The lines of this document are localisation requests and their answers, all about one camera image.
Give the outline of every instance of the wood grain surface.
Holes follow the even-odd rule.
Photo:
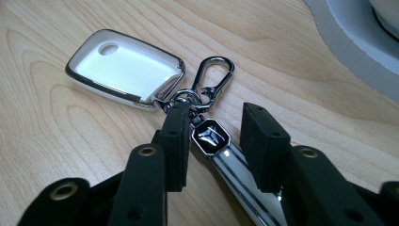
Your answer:
[[[109,28],[181,57],[189,87],[220,55],[233,81],[208,113],[238,143],[243,102],[268,109],[292,142],[323,151],[344,177],[377,191],[399,180],[399,105],[363,84],[323,43],[302,0],[0,0],[0,225],[15,225],[49,184],[96,185],[125,168],[165,119],[73,83],[64,68]],[[214,84],[222,71],[210,70]],[[251,225],[212,165],[193,148],[187,187],[168,196],[169,225]]]

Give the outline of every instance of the silver carabiner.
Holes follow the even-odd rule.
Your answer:
[[[215,87],[205,87],[201,89],[201,94],[205,95],[209,98],[209,102],[204,104],[202,101],[195,100],[193,101],[191,98],[187,100],[190,102],[191,109],[193,109],[197,113],[203,113],[208,111],[208,109],[216,102],[217,96],[223,92],[224,86],[227,85],[229,80],[234,73],[234,64],[231,60],[223,57],[223,56],[211,56],[204,59],[200,65],[199,70],[197,72],[197,76],[194,79],[193,87],[191,88],[192,91],[198,93],[198,87],[200,85],[200,79],[205,74],[206,69],[212,65],[221,65],[225,67],[228,72],[223,77],[223,79],[217,84]]]

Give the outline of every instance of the keychain emblem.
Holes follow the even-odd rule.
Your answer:
[[[198,93],[198,88],[206,69],[212,65],[224,66],[228,72],[215,87],[205,87],[200,90],[200,94],[209,99],[207,103],[204,103]],[[166,113],[175,103],[189,103],[191,128],[193,129],[191,138],[208,157],[214,156],[217,152],[227,147],[230,144],[231,137],[219,122],[213,119],[205,119],[201,113],[207,112],[215,104],[217,97],[230,81],[233,72],[234,64],[229,59],[223,56],[208,57],[200,63],[199,71],[191,89],[177,91],[168,102],[155,99],[156,103]]]

